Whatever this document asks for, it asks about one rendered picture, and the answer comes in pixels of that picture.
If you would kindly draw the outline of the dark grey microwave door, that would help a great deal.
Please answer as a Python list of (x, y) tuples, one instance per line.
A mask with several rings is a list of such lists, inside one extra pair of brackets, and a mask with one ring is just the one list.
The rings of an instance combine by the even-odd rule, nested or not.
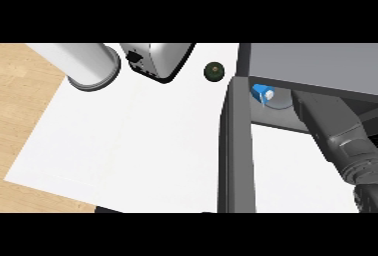
[(232, 78), (222, 107), (217, 212), (256, 212), (250, 85), (247, 77)]

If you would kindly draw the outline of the blue milk carton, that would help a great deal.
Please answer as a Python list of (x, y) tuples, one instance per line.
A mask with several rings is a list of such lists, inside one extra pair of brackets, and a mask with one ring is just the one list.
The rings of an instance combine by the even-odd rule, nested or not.
[(266, 104), (275, 97), (275, 88), (263, 84), (254, 84), (251, 86), (251, 95), (262, 104)]

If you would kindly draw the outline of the grey microwave turntable plate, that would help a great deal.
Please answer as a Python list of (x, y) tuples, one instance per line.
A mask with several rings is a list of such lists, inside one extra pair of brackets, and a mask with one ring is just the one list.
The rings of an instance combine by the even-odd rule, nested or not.
[(276, 91), (266, 106), (275, 110), (288, 109), (293, 106), (293, 96), (290, 91)]

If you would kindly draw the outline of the grey microwave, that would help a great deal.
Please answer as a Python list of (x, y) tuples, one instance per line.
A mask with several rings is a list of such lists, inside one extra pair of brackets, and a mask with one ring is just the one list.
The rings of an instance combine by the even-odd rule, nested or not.
[[(366, 133), (378, 135), (378, 44), (242, 43), (236, 75), (276, 91), (306, 91), (347, 100)], [(250, 101), (251, 122), (304, 133), (293, 106), (270, 109)]]

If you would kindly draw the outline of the silver toaster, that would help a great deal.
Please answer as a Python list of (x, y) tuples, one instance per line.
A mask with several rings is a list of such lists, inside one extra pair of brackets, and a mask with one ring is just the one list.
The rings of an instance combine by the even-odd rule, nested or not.
[(189, 58), (194, 43), (121, 43), (130, 68), (135, 72), (169, 83)]

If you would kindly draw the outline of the dark green round fruit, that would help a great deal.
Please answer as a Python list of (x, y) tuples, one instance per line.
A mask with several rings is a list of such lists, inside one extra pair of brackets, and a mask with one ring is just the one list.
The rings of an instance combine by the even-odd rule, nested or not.
[(208, 81), (219, 82), (225, 77), (225, 67), (219, 62), (210, 62), (204, 68), (204, 76)]

